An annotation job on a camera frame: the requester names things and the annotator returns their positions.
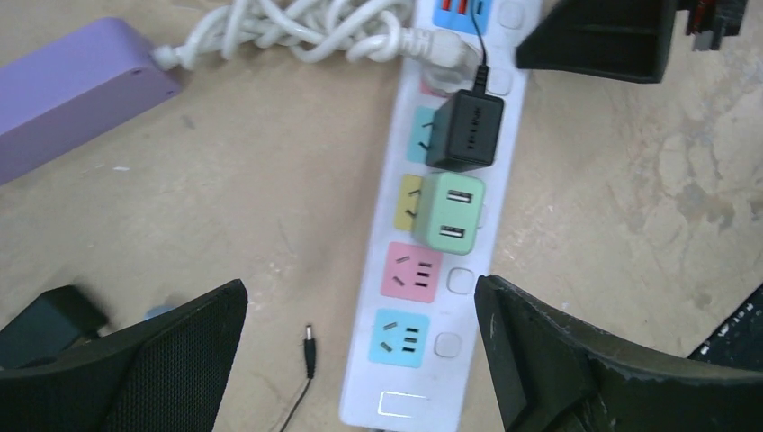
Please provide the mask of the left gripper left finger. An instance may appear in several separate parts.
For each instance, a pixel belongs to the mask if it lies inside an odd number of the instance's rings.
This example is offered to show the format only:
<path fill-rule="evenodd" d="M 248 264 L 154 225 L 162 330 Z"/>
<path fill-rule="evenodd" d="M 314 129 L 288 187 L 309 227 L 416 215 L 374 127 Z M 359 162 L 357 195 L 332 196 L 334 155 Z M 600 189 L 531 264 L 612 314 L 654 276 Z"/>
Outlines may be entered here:
<path fill-rule="evenodd" d="M 211 431 L 247 312 L 235 279 L 1 373 L 3 431 Z"/>

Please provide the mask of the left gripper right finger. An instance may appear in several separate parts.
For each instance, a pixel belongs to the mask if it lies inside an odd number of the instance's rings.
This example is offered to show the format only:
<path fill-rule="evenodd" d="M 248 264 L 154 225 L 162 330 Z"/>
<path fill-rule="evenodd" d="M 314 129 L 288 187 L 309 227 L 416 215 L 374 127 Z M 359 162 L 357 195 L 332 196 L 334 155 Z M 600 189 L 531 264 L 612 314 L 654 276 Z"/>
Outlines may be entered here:
<path fill-rule="evenodd" d="M 759 431 L 762 375 L 669 355 L 479 278 L 474 302 L 506 431 Z"/>

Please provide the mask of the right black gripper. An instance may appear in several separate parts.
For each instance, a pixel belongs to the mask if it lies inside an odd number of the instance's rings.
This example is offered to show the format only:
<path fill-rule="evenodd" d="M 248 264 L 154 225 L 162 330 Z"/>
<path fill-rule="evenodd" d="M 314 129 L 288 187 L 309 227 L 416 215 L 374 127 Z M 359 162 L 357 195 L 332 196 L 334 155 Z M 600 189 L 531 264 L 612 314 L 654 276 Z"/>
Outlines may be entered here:
<path fill-rule="evenodd" d="M 689 12 L 692 50 L 719 50 L 740 34 L 747 0 L 681 0 Z M 558 2 L 516 48 L 520 69 L 554 70 L 635 84 L 657 84 L 665 73 L 677 11 L 675 1 Z"/>

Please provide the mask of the white power strip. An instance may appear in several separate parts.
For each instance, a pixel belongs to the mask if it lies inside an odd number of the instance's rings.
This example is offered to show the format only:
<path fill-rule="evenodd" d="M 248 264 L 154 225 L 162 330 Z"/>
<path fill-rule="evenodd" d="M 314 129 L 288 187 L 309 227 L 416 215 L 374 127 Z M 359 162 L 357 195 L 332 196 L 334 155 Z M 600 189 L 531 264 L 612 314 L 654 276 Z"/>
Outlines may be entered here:
<path fill-rule="evenodd" d="M 413 24 L 485 46 L 486 93 L 501 100 L 493 162 L 436 165 L 454 98 L 403 62 L 360 282 L 340 420 L 376 431 L 455 431 L 478 324 L 473 293 L 489 272 L 528 74 L 517 45 L 538 1 L 417 1 Z"/>

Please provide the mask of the green usb charger plug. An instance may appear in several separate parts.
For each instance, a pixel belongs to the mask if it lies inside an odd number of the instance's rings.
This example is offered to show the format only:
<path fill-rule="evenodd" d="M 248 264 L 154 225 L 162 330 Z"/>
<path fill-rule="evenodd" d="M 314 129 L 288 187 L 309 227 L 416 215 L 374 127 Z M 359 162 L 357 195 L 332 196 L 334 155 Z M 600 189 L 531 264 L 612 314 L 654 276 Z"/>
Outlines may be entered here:
<path fill-rule="evenodd" d="M 485 183 L 473 176 L 446 171 L 426 175 L 412 237 L 436 251 L 457 256 L 471 253 L 485 193 Z"/>

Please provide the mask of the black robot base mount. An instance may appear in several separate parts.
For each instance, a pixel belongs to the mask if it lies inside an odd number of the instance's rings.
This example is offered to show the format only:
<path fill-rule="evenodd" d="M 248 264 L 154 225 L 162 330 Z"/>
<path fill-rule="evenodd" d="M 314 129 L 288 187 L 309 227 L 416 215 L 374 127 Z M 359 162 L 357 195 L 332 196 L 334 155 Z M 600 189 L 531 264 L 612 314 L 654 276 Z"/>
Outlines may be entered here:
<path fill-rule="evenodd" d="M 687 358 L 762 372 L 762 285 Z"/>

